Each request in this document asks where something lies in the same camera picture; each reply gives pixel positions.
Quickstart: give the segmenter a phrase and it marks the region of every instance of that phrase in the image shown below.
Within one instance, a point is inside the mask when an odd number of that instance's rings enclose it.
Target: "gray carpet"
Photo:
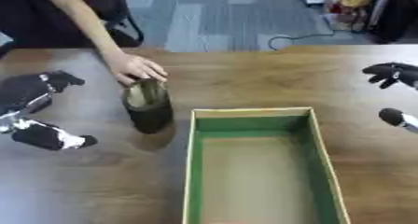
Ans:
[[[146,45],[170,51],[270,50],[275,35],[331,34],[319,8],[302,0],[128,0]],[[365,35],[338,32],[294,44],[370,44]],[[290,46],[276,40],[276,48]]]

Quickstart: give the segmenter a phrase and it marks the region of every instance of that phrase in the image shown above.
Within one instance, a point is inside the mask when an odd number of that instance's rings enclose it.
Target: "wood grain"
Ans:
[[[418,64],[418,46],[292,47],[265,53],[148,53],[170,73],[176,136],[141,148],[121,87],[90,50],[16,50],[0,76],[65,69],[86,79],[35,116],[100,145],[49,152],[0,136],[0,220],[12,224],[180,223],[189,111],[312,106],[353,223],[418,223],[418,136],[380,109],[418,115],[416,91],[381,91],[361,69]]]

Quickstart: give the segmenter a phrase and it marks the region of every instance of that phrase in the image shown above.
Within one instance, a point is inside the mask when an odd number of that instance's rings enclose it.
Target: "green box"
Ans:
[[[183,224],[349,224],[314,111],[194,110]]]

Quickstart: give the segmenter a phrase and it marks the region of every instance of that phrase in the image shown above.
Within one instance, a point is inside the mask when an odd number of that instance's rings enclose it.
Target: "person's leg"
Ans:
[[[397,41],[415,21],[417,6],[413,0],[389,0],[373,31],[378,43]]]

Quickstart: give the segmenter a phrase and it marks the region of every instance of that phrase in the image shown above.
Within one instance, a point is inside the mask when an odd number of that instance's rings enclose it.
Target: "open box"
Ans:
[[[183,224],[349,224],[314,111],[194,110]]]

